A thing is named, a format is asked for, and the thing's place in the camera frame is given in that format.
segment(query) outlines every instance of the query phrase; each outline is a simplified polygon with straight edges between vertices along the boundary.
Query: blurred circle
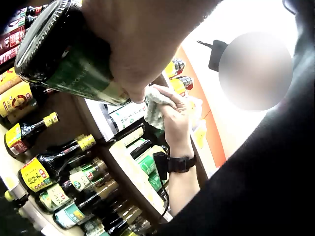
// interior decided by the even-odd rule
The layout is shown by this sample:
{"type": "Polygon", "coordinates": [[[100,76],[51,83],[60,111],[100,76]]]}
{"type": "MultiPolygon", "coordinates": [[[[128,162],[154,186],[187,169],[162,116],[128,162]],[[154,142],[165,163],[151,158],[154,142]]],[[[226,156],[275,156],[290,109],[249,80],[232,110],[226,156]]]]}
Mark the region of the blurred circle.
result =
{"type": "Polygon", "coordinates": [[[275,36],[250,32],[235,38],[219,63],[219,81],[227,98],[243,110],[267,110],[286,95],[292,59],[275,36]]]}

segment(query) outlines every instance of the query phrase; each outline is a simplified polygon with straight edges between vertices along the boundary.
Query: yellow bottle cap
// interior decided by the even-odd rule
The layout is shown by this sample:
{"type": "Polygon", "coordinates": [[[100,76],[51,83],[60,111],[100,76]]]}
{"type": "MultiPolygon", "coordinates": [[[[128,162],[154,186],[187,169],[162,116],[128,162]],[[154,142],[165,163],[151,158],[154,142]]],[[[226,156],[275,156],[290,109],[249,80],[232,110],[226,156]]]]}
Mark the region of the yellow bottle cap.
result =
{"type": "Polygon", "coordinates": [[[85,136],[84,138],[77,141],[82,151],[85,151],[96,144],[96,141],[92,134],[85,136]]]}
{"type": "Polygon", "coordinates": [[[22,208],[18,209],[18,213],[22,218],[27,218],[27,215],[25,214],[24,210],[22,208]]]}
{"type": "Polygon", "coordinates": [[[49,127],[52,124],[59,122],[58,114],[56,112],[53,112],[49,116],[44,117],[43,120],[46,127],[49,127]]]}
{"type": "Polygon", "coordinates": [[[6,199],[8,202],[12,202],[12,201],[15,199],[15,197],[13,197],[13,196],[11,195],[11,193],[9,192],[9,190],[5,191],[4,197],[5,197],[5,199],[6,199]]]}

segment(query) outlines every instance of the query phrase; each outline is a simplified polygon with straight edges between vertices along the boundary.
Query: yellow label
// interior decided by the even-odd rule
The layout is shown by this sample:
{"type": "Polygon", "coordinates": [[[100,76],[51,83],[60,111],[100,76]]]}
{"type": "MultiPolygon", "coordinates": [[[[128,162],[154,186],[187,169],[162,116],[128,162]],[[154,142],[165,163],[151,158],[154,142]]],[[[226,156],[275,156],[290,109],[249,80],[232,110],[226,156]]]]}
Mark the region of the yellow label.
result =
{"type": "Polygon", "coordinates": [[[6,117],[17,109],[23,109],[32,99],[30,85],[22,81],[0,95],[0,115],[6,117]]]}
{"type": "Polygon", "coordinates": [[[120,142],[124,144],[124,146],[128,146],[132,142],[136,141],[138,138],[140,138],[143,135],[143,128],[140,127],[133,131],[131,134],[127,135],[126,137],[122,138],[120,142]]]}
{"type": "Polygon", "coordinates": [[[25,184],[34,192],[53,184],[49,174],[36,157],[22,167],[21,175],[25,184]]]}
{"type": "Polygon", "coordinates": [[[179,79],[174,78],[174,79],[171,79],[170,82],[177,94],[183,94],[186,92],[185,85],[179,79]]]}
{"type": "Polygon", "coordinates": [[[49,127],[52,124],[57,123],[59,121],[58,115],[56,112],[53,112],[49,116],[44,117],[43,120],[44,120],[46,127],[49,127]]]}
{"type": "Polygon", "coordinates": [[[167,65],[167,67],[165,67],[165,72],[169,78],[176,75],[175,64],[172,61],[167,65]]]}
{"type": "Polygon", "coordinates": [[[19,123],[5,133],[5,142],[14,155],[27,150],[27,146],[21,140],[21,127],[19,123]]]}
{"type": "Polygon", "coordinates": [[[10,113],[7,116],[8,121],[11,124],[15,124],[17,123],[20,119],[22,119],[24,116],[26,116],[27,114],[31,113],[32,111],[34,111],[35,109],[37,109],[37,102],[35,100],[33,100],[34,102],[32,102],[31,104],[28,104],[26,107],[24,107],[22,110],[17,109],[15,110],[13,113],[10,113]]]}
{"type": "Polygon", "coordinates": [[[15,73],[14,67],[0,75],[0,94],[20,83],[21,78],[15,73]]]}
{"type": "Polygon", "coordinates": [[[81,147],[82,151],[85,151],[96,144],[96,141],[95,141],[92,134],[78,140],[77,142],[78,142],[79,146],[81,147]]]}

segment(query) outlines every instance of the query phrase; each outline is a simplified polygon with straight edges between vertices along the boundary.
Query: wristwatch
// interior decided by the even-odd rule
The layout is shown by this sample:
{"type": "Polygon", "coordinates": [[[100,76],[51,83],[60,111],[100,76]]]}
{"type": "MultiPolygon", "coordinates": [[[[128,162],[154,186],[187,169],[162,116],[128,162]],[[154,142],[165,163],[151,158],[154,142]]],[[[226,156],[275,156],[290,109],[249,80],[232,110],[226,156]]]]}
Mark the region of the wristwatch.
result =
{"type": "Polygon", "coordinates": [[[189,171],[196,164],[196,156],[189,158],[188,156],[180,158],[169,157],[164,152],[153,153],[156,171],[161,180],[167,179],[167,172],[183,173],[189,171]]]}
{"type": "Polygon", "coordinates": [[[171,172],[187,172],[196,164],[196,156],[189,158],[188,156],[180,158],[168,157],[168,173],[171,172]]]}

